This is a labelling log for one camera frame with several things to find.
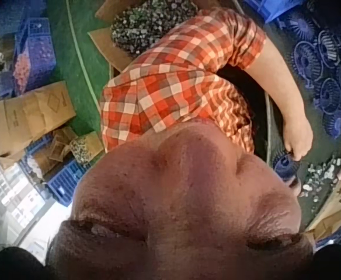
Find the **green floor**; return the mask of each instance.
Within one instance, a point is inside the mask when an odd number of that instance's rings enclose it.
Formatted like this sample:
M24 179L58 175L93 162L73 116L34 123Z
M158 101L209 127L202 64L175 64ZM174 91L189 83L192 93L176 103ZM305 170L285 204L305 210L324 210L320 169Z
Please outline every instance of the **green floor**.
M75 31L79 59L68 19L68 5ZM102 89L109 80L109 65L88 36L88 32L106 27L94 17L103 0L48 0L47 14L50 20L57 69L53 81L65 80L77 116L71 121L72 128L82 135L100 131L100 117L95 99L99 101Z

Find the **checkered shirt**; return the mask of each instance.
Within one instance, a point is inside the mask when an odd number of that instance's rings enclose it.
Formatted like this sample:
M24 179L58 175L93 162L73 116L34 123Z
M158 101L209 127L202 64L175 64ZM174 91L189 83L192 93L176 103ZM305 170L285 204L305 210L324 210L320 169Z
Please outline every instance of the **checkered shirt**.
M172 29L103 89L102 138L106 150L160 132L176 122L210 118L247 152L253 152L248 105L216 72L227 63L246 69L266 36L233 10L201 10Z

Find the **plastic crate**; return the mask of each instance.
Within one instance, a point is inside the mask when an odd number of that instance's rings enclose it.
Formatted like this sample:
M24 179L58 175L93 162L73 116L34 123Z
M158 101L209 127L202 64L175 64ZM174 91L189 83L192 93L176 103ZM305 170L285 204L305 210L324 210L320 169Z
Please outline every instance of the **plastic crate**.
M56 58L51 36L28 37L24 33L23 38L18 42L20 45L16 47L14 64L18 54L27 50L30 60L30 73L25 92L28 92L48 84L56 66Z
M303 4L304 0L245 0L265 20L265 23L282 15L291 8Z
M26 147L25 151L28 155L34 155L37 151L45 147L45 145L50 143L52 140L53 140L53 135L51 133L43 135L40 139L32 142L28 147Z
M26 10L26 0L4 0L0 4L0 36L15 33Z
M67 207L72 202L76 186L90 167L90 164L81 166L74 159L47 182L50 191L60 204Z
M11 71L0 73L0 97L11 96L15 89Z
M29 16L41 16L46 12L46 0L28 0Z
M20 168L27 174L30 174L33 170L28 165L28 156L24 155L24 157L21 158L21 160L18 161L18 165Z

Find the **small parts pile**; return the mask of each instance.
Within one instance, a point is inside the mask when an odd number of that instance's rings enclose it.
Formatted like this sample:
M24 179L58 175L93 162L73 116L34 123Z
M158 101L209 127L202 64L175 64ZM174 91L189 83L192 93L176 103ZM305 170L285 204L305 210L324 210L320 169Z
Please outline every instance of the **small parts pile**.
M190 0L146 0L116 16L112 40L131 57L137 57L172 28L196 16L197 11Z
M336 159L332 157L326 163L314 166L310 164L308 167L308 175L305 180L305 184L302 187L302 192L300 197L313 198L314 203L318 203L320 200L319 193L322 191L322 187L325 183L331 182L334 188L338 179L336 178L336 168L341 166L341 159ZM316 206L312 207L312 212L315 212Z
M86 165L103 150L103 145L97 133L91 132L72 140L69 148L77 162Z
M15 64L15 70L13 76L15 77L16 86L19 93L24 93L26 85L28 83L30 74L30 59L28 50L25 49L22 54L19 54L18 60Z

